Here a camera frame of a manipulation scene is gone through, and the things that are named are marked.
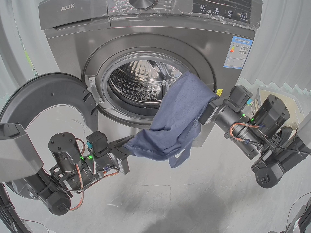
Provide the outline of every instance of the button icon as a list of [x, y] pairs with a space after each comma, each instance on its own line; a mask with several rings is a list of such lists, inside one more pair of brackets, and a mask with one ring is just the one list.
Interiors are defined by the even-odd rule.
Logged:
[[241, 17], [242, 20], [246, 20], [247, 15], [245, 13], [241, 13], [240, 17]]

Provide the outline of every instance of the open door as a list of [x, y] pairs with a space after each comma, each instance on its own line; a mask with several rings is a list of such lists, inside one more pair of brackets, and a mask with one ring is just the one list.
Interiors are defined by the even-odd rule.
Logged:
[[[54, 165], [47, 150], [50, 137], [67, 130], [76, 137], [83, 131], [85, 138], [97, 131], [98, 112], [88, 87], [75, 76], [58, 72], [37, 76], [18, 88], [2, 108], [0, 122], [21, 124], [50, 169]], [[24, 179], [6, 184], [18, 195], [35, 199]]]

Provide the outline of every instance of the energy label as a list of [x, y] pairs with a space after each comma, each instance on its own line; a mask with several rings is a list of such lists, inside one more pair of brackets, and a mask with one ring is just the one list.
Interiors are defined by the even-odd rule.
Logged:
[[224, 67], [242, 69], [253, 40], [234, 36], [228, 51]]

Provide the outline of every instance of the cable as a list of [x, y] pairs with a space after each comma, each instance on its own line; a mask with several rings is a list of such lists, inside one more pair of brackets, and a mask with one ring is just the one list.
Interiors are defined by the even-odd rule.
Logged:
[[281, 149], [283, 149], [283, 150], [288, 150], [288, 151], [297, 152], [302, 158], [303, 158], [303, 156], [301, 155], [302, 153], [303, 153], [303, 154], [307, 154], [307, 155], [311, 155], [311, 153], [307, 153], [307, 152], [304, 152], [304, 151], [300, 151], [300, 150], [298, 149], [297, 144], [296, 144], [297, 132], [298, 132], [298, 129], [296, 130], [296, 133], [295, 133], [295, 135], [294, 135], [294, 137], [293, 137], [293, 142], [294, 142], [294, 144], [295, 144], [296, 150], [287, 149], [287, 148], [281, 147], [280, 145], [278, 145], [278, 147], [281, 148]]
[[[81, 183], [81, 188], [83, 188], [83, 180], [82, 180], [82, 176], [81, 176], [81, 172], [80, 172], [80, 168], [79, 168], [79, 165], [78, 165], [78, 164], [76, 164], [76, 168], [77, 168], [77, 170], [78, 170], [79, 179], [80, 179], [80, 183]], [[80, 203], [79, 203], [76, 207], [69, 209], [70, 212], [79, 209], [79, 208], [81, 207], [81, 205], [83, 204], [83, 200], [84, 200], [84, 191], [82, 190], [81, 193], [82, 193], [82, 196], [81, 196]]]
[[116, 172], [111, 173], [111, 174], [104, 175], [103, 178], [110, 177], [110, 176], [113, 176], [113, 175], [117, 175], [117, 174], [119, 173], [119, 170], [118, 170], [118, 169], [116, 169], [116, 168], [113, 168], [113, 169], [116, 170]]
[[46, 232], [47, 233], [49, 233], [49, 229], [44, 225], [44, 224], [42, 224], [42, 223], [39, 223], [39, 222], [37, 222], [37, 221], [32, 221], [32, 220], [26, 220], [26, 219], [24, 219], [25, 221], [27, 221], [27, 222], [33, 222], [33, 223], [38, 223], [38, 224], [41, 224], [42, 226], [44, 226], [45, 228], [46, 228]]
[[230, 129], [229, 129], [229, 133], [231, 135], [231, 137], [239, 142], [246, 142], [246, 139], [242, 139], [242, 138], [239, 138], [239, 137], [235, 137], [232, 133], [233, 131], [233, 127], [236, 126], [236, 125], [242, 125], [242, 126], [246, 126], [246, 127], [249, 127], [249, 128], [259, 128], [261, 127], [260, 125], [252, 125], [252, 124], [249, 124], [249, 123], [243, 123], [243, 122], [236, 122], [234, 124], [231, 125]]
[[[283, 149], [283, 150], [288, 150], [288, 151], [293, 151], [293, 152], [296, 152], [297, 153], [297, 150], [293, 150], [293, 149], [287, 149], [287, 148], [284, 148], [284, 147], [281, 147], [280, 145], [277, 145], [279, 148]], [[304, 152], [304, 151], [299, 151], [300, 153], [303, 153], [303, 154], [307, 154], [307, 155], [311, 155], [311, 153], [307, 153], [307, 152]]]
[[64, 191], [67, 191], [67, 192], [81, 192], [81, 191], [84, 191], [85, 189], [91, 187], [92, 182], [94, 182], [94, 180], [95, 180], [95, 174], [96, 174], [96, 161], [95, 161], [95, 158], [94, 158], [94, 157], [93, 157], [92, 159], [94, 160], [94, 161], [93, 161], [93, 163], [94, 163], [93, 178], [92, 178], [91, 182], [90, 182], [88, 185], [86, 185], [84, 188], [78, 189], [78, 190], [69, 190], [69, 189], [63, 188], [62, 186], [60, 186], [60, 185], [57, 184], [57, 183], [55, 183], [55, 185], [58, 186], [59, 188], [63, 189]]
[[116, 172], [115, 173], [111, 173], [111, 174], [107, 174], [107, 175], [105, 175], [103, 178], [101, 178], [100, 180], [97, 180], [96, 182], [94, 182], [92, 185], [95, 185], [97, 182], [99, 182], [99, 181], [101, 181], [102, 179], [104, 179], [104, 178], [106, 178], [106, 177], [110, 177], [110, 176], [113, 176], [113, 175], [117, 175], [118, 173], [119, 173], [119, 170], [118, 169], [116, 169], [116, 168], [112, 168], [112, 169], [114, 169], [114, 170], [116, 170]]
[[81, 154], [83, 155], [83, 154], [84, 154], [84, 151], [85, 151], [85, 144], [84, 144], [84, 141], [82, 141], [82, 140], [79, 139], [79, 138], [76, 138], [76, 140], [82, 142], [83, 149], [82, 149], [82, 151], [80, 151], [80, 152], [81, 152]]
[[[305, 195], [302, 195], [299, 199], [297, 199], [297, 200], [293, 203], [292, 207], [290, 208], [290, 211], [291, 211], [291, 209], [293, 208], [294, 204], [295, 204], [298, 200], [300, 200], [303, 196], [305, 196]], [[290, 217], [290, 211], [289, 211], [289, 213], [288, 213], [288, 217], [287, 217], [287, 221], [286, 221], [286, 229], [287, 229], [288, 219], [289, 219], [289, 217]]]

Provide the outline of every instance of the fabric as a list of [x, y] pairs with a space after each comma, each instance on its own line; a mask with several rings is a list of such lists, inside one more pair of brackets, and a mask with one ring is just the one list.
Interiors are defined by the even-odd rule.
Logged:
[[217, 95], [196, 75], [184, 73], [164, 96], [150, 129], [138, 132], [124, 147], [136, 156], [168, 159], [172, 168], [178, 167], [190, 156], [192, 141], [201, 131], [198, 120], [213, 97]]

